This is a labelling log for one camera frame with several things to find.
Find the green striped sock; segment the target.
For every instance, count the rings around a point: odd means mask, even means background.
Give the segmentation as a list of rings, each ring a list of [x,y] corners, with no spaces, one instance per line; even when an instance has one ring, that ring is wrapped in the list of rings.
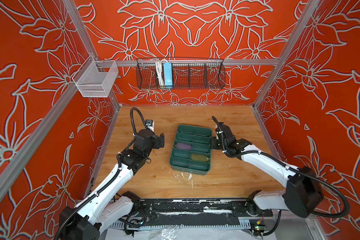
[[[208,156],[201,154],[194,154],[194,153],[191,154],[190,159],[192,161],[203,162],[203,163],[208,163],[210,161],[210,158]]]

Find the purple striped sock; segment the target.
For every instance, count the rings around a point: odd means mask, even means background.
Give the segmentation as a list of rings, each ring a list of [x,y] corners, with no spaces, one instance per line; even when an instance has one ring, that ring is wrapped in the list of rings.
[[[180,149],[180,150],[191,151],[192,150],[192,145],[179,142],[179,143],[176,144],[176,148]]]

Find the green compartment tray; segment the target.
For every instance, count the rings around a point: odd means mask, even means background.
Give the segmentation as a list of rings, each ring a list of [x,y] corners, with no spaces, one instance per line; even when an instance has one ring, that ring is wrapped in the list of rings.
[[[179,125],[169,160],[171,168],[179,172],[205,176],[211,169],[212,135],[212,130],[208,128],[184,124]],[[192,150],[177,149],[176,144],[179,142],[192,145]],[[190,159],[192,153],[208,156],[210,161],[208,163],[192,161]]]

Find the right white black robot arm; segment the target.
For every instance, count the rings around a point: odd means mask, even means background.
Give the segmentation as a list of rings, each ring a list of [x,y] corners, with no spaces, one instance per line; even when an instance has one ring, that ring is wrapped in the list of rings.
[[[303,168],[284,163],[270,154],[260,150],[245,139],[236,139],[229,126],[212,117],[216,123],[218,148],[228,158],[236,158],[262,170],[284,188],[284,193],[257,192],[254,202],[260,209],[288,210],[300,218],[316,216],[336,219],[349,214],[350,204],[347,198],[335,186],[319,179],[309,167]],[[322,213],[316,207],[324,200],[322,187],[334,192],[343,203],[343,209],[338,213]]]

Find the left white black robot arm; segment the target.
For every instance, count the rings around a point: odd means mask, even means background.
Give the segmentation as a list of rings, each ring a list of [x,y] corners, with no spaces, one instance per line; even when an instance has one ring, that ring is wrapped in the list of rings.
[[[134,112],[144,123],[146,120],[137,108],[131,108],[130,118],[133,140],[116,155],[117,163],[108,176],[74,208],[66,207],[59,217],[56,240],[97,240],[116,221],[133,212],[138,197],[134,194],[121,196],[110,204],[113,197],[144,164],[150,160],[153,149],[165,146],[164,134],[156,135],[148,126],[137,131]]]

